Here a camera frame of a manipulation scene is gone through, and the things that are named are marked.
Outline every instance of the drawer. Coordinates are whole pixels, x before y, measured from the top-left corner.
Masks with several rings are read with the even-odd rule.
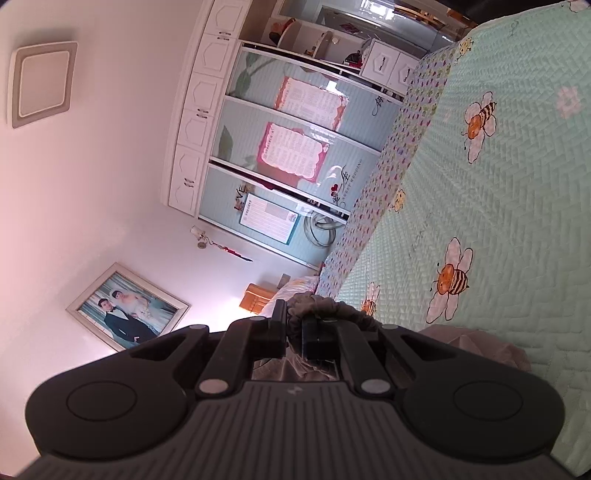
[[[363,65],[361,76],[386,85],[399,56],[400,52],[398,50],[375,41],[369,52],[368,59]]]
[[[408,81],[410,80],[411,73],[417,67],[417,65],[417,59],[401,53],[386,86],[394,90],[396,93],[406,95]]]

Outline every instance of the leaf decal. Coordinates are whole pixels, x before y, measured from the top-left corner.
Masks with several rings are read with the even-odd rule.
[[[224,125],[222,134],[220,136],[220,143],[217,147],[217,157],[221,158],[222,160],[230,161],[233,146],[234,141],[232,140],[232,136]]]
[[[236,88],[232,92],[233,96],[243,98],[251,86],[251,74],[244,70],[236,80]]]
[[[254,170],[254,167],[256,166],[256,156],[248,155],[247,157],[244,157],[242,166],[244,168],[248,168],[249,170]]]
[[[252,67],[256,61],[259,59],[259,55],[253,52],[248,52],[246,55],[246,68]]]

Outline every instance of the picture frame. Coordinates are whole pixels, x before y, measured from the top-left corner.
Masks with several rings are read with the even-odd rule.
[[[120,352],[171,332],[189,308],[189,304],[114,263],[66,311]]]

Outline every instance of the white flower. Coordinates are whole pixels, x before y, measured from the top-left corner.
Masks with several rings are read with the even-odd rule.
[[[558,91],[558,98],[556,99],[556,109],[564,119],[581,111],[581,102],[577,87],[561,87]]]

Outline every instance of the black robotic device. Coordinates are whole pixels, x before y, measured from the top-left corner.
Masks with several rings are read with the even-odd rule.
[[[251,381],[285,354],[286,305],[225,332],[193,325],[39,386],[41,453],[23,480],[572,478],[543,380],[396,325],[302,324],[303,355],[340,381]]]

